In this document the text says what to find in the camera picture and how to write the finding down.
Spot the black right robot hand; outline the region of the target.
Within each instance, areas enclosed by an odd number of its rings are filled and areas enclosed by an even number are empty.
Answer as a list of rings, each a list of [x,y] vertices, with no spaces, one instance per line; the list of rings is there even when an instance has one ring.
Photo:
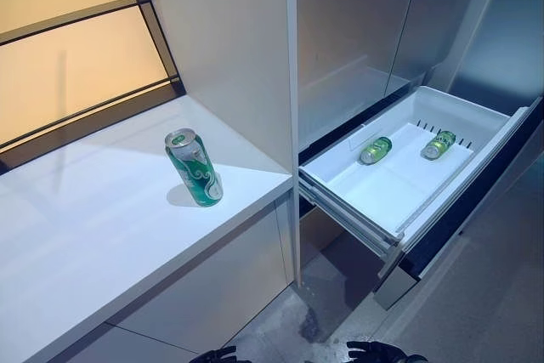
[[[378,341],[349,341],[348,357],[350,362],[363,363],[414,363],[428,362],[428,359],[420,354],[407,354],[402,349],[388,343]]]

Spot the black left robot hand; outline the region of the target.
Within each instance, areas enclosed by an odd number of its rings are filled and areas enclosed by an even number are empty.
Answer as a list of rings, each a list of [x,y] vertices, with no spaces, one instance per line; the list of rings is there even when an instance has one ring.
[[[190,363],[235,363],[237,361],[236,346],[229,346],[209,350],[190,360]]]

